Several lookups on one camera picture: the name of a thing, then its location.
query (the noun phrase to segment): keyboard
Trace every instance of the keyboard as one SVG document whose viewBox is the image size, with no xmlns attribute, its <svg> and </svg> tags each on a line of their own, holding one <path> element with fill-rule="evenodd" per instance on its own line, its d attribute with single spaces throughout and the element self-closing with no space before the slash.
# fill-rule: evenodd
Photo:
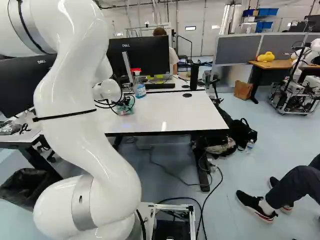
<svg viewBox="0 0 320 240">
<path fill-rule="evenodd" d="M 149 83 L 149 84 L 145 84 L 145 89 L 149 90 L 149 89 L 174 89 L 175 88 L 175 84 L 174 83 Z"/>
</svg>

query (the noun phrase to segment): black sneaker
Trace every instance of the black sneaker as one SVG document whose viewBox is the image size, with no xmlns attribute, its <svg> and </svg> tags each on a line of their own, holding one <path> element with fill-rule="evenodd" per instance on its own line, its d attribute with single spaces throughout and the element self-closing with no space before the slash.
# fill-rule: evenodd
<svg viewBox="0 0 320 240">
<path fill-rule="evenodd" d="M 269 185 L 270 189 L 274 188 L 278 182 L 279 182 L 279 180 L 276 179 L 274 176 L 270 177 L 269 181 L 268 181 L 268 185 Z M 289 205 L 284 205 L 283 207 L 281 207 L 280 211 L 285 214 L 290 214 L 290 213 L 292 213 L 293 209 L 294 209 L 294 204 L 291 203 Z"/>
<path fill-rule="evenodd" d="M 259 206 L 259 201 L 264 199 L 262 196 L 250 196 L 243 191 L 236 191 L 235 193 L 239 202 L 251 213 L 255 216 L 259 217 L 262 221 L 272 224 L 275 217 L 278 217 L 278 214 L 273 211 L 271 215 L 265 214 L 262 208 Z"/>
</svg>

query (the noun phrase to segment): water bottle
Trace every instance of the water bottle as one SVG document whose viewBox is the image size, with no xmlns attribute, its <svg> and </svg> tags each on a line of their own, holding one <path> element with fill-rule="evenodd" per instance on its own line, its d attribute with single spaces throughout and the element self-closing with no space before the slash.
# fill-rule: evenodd
<svg viewBox="0 0 320 240">
<path fill-rule="evenodd" d="M 140 68 L 132 68 L 134 72 L 134 92 L 137 99 L 141 99 L 147 95 L 146 86 L 143 81 L 140 79 Z"/>
<path fill-rule="evenodd" d="M 255 146 L 255 142 L 252 139 L 248 141 L 248 143 L 246 144 L 245 153 L 249 154 L 254 148 L 254 146 Z"/>
</svg>

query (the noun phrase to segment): blue storage bin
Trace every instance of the blue storage bin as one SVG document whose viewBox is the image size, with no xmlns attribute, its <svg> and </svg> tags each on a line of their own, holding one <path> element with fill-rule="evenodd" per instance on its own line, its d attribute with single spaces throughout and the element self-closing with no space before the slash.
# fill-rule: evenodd
<svg viewBox="0 0 320 240">
<path fill-rule="evenodd" d="M 258 21 L 256 23 L 255 32 L 256 33 L 261 33 L 263 28 L 264 28 L 264 22 L 263 21 Z"/>
<path fill-rule="evenodd" d="M 272 21 L 258 21 L 256 23 L 255 32 L 262 33 L 263 29 L 270 29 L 272 27 Z"/>
<path fill-rule="evenodd" d="M 279 8 L 259 8 L 258 16 L 276 16 Z"/>
<path fill-rule="evenodd" d="M 259 8 L 258 16 L 268 16 L 269 8 Z"/>
<path fill-rule="evenodd" d="M 279 8 L 269 8 L 269 15 L 276 16 Z"/>
<path fill-rule="evenodd" d="M 272 27 L 272 21 L 265 21 L 263 22 L 263 27 L 264 29 L 270 29 Z"/>
<path fill-rule="evenodd" d="M 249 17 L 254 15 L 254 9 L 247 9 L 243 11 L 242 17 Z"/>
</svg>

